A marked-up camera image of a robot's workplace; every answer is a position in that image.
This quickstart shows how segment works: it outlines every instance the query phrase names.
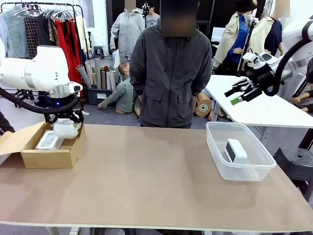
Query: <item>plastic bag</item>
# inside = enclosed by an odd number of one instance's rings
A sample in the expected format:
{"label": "plastic bag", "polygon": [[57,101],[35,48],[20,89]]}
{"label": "plastic bag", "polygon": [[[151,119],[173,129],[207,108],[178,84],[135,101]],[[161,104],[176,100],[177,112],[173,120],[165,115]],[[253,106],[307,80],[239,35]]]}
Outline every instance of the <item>plastic bag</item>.
{"label": "plastic bag", "polygon": [[58,150],[61,148],[63,141],[64,139],[57,137],[53,131],[46,130],[35,149]]}
{"label": "plastic bag", "polygon": [[68,118],[59,118],[53,124],[55,135],[61,139],[73,139],[78,135],[81,123],[75,123]]}

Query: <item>blue shirt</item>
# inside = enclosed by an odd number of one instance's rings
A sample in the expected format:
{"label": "blue shirt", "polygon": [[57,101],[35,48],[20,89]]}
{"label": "blue shirt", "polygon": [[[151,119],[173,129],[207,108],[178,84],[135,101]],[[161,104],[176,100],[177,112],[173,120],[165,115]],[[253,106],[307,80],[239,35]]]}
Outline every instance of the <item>blue shirt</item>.
{"label": "blue shirt", "polygon": [[238,37],[233,45],[233,47],[228,52],[225,60],[227,61],[233,61],[237,64],[240,62],[241,55],[240,54],[234,54],[234,49],[241,48],[243,49],[246,43],[246,37],[249,33],[249,28],[246,26],[246,19],[244,16],[239,15],[239,32]]}

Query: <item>gray hoodie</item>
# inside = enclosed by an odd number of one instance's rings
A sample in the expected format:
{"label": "gray hoodie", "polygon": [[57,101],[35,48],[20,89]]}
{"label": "gray hoodie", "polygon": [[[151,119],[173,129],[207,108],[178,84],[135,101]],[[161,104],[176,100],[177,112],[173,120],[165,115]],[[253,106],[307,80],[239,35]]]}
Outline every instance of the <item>gray hoodie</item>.
{"label": "gray hoodie", "polygon": [[142,95],[143,126],[182,127],[192,122],[193,96],[207,85],[212,69],[208,38],[164,38],[161,22],[143,31],[130,64],[134,91]]}
{"label": "gray hoodie", "polygon": [[145,22],[142,15],[125,9],[112,25],[110,49],[115,49],[114,39],[118,37],[119,55],[131,57],[136,41],[144,29]]}

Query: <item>black stool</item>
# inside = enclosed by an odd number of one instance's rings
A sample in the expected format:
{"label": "black stool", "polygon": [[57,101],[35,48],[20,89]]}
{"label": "black stool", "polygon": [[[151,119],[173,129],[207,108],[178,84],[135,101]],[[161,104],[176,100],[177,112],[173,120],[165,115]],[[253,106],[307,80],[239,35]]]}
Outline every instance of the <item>black stool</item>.
{"label": "black stool", "polygon": [[104,59],[104,52],[101,46],[94,46],[93,47],[93,57]]}
{"label": "black stool", "polygon": [[313,192],[313,154],[306,149],[281,147],[275,153],[274,159],[309,201]]}

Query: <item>white table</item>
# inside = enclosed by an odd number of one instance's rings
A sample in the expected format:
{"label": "white table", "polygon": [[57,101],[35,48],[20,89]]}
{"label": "white table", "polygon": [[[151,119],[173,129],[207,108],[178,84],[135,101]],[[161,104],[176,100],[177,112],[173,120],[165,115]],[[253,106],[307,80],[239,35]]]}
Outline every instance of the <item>white table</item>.
{"label": "white table", "polygon": [[238,97],[235,93],[230,97],[225,92],[232,89],[232,85],[244,77],[212,75],[206,86],[210,96],[216,101],[213,121],[217,120],[222,108],[233,122],[249,126],[266,127],[261,141],[264,143],[269,135],[269,127],[313,128],[313,117],[299,108],[285,101],[279,96],[269,97],[264,93],[250,102],[231,104],[231,100]]}

